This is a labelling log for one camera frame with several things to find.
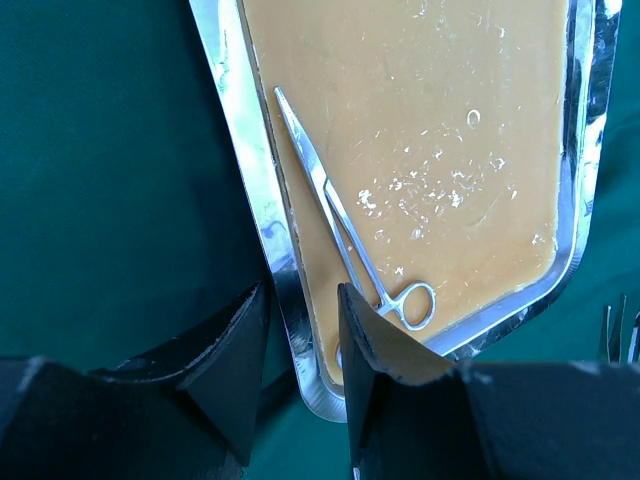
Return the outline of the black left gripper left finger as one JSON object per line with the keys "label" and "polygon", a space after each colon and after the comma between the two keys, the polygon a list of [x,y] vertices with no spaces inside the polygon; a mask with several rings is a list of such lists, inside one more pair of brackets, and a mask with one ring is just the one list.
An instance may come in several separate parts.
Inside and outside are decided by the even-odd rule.
{"label": "black left gripper left finger", "polygon": [[269,332],[251,286],[118,368],[1,361],[5,479],[237,479],[253,444]]}

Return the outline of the thin steel tweezers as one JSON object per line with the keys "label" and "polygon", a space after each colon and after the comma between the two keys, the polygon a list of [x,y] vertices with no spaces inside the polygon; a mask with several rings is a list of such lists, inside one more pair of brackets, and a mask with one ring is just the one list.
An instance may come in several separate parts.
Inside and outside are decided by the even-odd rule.
{"label": "thin steel tweezers", "polygon": [[634,364],[639,362],[640,353],[640,311],[637,312],[634,325],[631,332],[630,346],[628,350],[627,363]]}

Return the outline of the steel tray with orange liner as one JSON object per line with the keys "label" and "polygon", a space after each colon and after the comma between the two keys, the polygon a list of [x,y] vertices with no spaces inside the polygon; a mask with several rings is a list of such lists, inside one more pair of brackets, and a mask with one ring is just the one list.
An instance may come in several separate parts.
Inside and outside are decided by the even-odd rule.
{"label": "steel tray with orange liner", "polygon": [[347,419],[336,288],[350,281],[274,95],[310,137],[396,328],[472,358],[560,294],[589,235],[618,1],[194,1],[301,397]]}

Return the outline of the green surgical cloth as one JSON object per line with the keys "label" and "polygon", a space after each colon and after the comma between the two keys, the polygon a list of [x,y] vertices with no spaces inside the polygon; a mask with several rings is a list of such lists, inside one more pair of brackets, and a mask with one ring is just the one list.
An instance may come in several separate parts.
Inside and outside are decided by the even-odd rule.
{"label": "green surgical cloth", "polygon": [[[596,358],[639,308],[639,1],[623,1],[585,254],[544,313],[479,361]],[[187,1],[1,1],[1,356],[115,368],[268,272]],[[345,425],[295,386],[272,310],[242,479],[351,479]]]}

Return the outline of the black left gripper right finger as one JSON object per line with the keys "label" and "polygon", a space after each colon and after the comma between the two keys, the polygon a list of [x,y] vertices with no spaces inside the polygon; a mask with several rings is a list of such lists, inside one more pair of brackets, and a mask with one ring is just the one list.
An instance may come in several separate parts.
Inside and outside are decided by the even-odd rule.
{"label": "black left gripper right finger", "polygon": [[635,479],[639,362],[453,363],[338,291],[357,479]]}

